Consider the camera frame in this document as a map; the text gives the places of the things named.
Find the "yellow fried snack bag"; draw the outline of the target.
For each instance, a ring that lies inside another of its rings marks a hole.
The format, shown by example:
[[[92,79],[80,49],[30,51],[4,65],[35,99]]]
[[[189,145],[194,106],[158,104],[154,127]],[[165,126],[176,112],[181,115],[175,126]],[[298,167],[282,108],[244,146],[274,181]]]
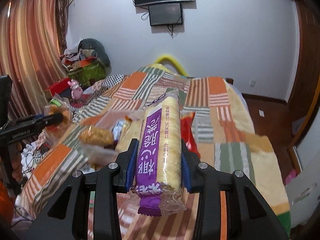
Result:
[[[88,126],[79,134],[79,140],[85,144],[101,147],[110,146],[114,143],[114,137],[110,130],[95,126]]]

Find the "red snack bag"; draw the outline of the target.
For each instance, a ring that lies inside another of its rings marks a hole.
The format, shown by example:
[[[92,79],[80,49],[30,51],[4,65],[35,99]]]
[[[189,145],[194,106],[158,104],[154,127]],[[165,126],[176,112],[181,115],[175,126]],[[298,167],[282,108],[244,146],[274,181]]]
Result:
[[[180,118],[181,138],[184,140],[187,149],[190,152],[195,153],[199,158],[201,158],[201,155],[198,152],[197,144],[195,142],[192,129],[191,129],[194,117],[195,117],[195,112],[188,112],[181,116]]]

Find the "pink plush toy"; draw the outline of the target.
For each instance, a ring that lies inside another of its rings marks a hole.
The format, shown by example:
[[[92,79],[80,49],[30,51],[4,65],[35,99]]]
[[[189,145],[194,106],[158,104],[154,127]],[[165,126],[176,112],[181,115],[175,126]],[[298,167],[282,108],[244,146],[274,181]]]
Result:
[[[80,87],[80,84],[77,80],[71,79],[71,81],[68,81],[68,84],[71,89],[71,96],[73,100],[80,100],[83,94],[83,90]]]

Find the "green storage bag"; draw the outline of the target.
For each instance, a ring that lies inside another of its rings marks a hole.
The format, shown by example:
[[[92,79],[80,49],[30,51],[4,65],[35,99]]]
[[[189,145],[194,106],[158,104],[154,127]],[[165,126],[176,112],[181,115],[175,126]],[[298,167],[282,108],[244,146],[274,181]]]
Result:
[[[104,67],[98,61],[73,70],[67,75],[70,79],[78,81],[82,88],[88,88],[106,77]]]

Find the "grey plush pillow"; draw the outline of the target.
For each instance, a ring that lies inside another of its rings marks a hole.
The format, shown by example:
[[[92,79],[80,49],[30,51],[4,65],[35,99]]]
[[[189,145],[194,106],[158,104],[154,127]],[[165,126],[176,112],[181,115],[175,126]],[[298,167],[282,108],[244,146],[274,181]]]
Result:
[[[110,66],[110,59],[105,51],[105,48],[98,40],[93,38],[83,39],[80,41],[78,48],[82,50],[94,50],[96,52],[97,59],[99,59],[105,67]]]

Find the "striped orange curtain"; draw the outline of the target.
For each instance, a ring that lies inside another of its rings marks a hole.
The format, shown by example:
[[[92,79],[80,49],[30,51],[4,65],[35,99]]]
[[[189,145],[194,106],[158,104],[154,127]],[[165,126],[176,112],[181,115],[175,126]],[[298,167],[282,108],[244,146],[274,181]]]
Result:
[[[1,75],[12,79],[10,119],[40,114],[62,80],[56,0],[10,0],[1,10]]]

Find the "red box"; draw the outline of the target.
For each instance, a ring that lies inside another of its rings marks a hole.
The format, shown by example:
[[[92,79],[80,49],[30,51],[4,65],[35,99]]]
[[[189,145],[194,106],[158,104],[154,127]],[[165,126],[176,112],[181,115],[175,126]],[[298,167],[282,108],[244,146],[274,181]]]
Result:
[[[71,79],[66,77],[44,90],[44,94],[47,98],[52,98],[55,94],[60,94],[65,91],[67,88],[70,88],[69,82]]]

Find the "clear plastic storage box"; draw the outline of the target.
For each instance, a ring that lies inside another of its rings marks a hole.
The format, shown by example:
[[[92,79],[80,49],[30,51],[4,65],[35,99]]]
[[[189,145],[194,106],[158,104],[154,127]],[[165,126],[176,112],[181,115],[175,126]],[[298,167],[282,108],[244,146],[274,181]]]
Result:
[[[80,132],[80,150],[89,165],[105,166],[126,151],[132,139],[140,137],[144,110],[110,110],[97,116],[97,122],[86,124]]]

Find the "purple rice cracker pack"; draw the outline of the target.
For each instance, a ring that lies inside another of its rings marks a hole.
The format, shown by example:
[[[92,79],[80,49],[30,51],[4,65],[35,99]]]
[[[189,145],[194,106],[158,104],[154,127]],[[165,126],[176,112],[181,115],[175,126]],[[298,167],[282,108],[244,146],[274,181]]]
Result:
[[[178,89],[159,96],[144,113],[136,161],[138,213],[165,217],[185,210]]]

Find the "small black wall monitor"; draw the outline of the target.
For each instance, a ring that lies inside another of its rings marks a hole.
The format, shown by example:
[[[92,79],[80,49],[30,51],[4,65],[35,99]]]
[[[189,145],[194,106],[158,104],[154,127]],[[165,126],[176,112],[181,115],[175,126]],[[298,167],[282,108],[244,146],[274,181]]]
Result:
[[[183,9],[181,3],[154,4],[148,7],[150,26],[182,25]]]

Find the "patchwork striped bed blanket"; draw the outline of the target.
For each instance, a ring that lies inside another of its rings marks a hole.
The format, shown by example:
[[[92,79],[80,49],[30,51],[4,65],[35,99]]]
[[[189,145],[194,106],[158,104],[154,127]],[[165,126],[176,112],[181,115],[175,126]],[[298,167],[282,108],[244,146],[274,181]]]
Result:
[[[73,117],[28,179],[25,239],[288,239],[269,139],[221,77],[143,67]]]

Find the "wooden wardrobe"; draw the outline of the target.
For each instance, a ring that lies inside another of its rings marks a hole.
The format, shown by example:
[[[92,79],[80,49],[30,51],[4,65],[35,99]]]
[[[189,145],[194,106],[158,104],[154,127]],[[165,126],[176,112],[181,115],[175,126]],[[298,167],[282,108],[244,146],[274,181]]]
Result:
[[[289,98],[293,121],[303,119],[288,148],[298,146],[319,110],[319,0],[295,0],[299,25],[299,56]]]

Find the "pale noodle snack bag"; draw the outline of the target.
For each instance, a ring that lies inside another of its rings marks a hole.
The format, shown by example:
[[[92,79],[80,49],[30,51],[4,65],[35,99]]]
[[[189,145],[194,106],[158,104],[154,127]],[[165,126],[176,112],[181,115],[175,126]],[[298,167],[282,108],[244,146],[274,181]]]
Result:
[[[116,152],[121,153],[128,150],[132,139],[139,139],[142,126],[142,119],[125,119],[120,139],[116,145]]]

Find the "orange snack bag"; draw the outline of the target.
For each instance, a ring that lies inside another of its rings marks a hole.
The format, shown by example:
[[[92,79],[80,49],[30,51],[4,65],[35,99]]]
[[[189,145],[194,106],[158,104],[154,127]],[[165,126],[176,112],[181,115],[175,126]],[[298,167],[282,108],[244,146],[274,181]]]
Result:
[[[45,128],[47,137],[52,141],[60,139],[72,123],[71,105],[67,98],[55,94],[44,108],[44,115],[49,116]]]

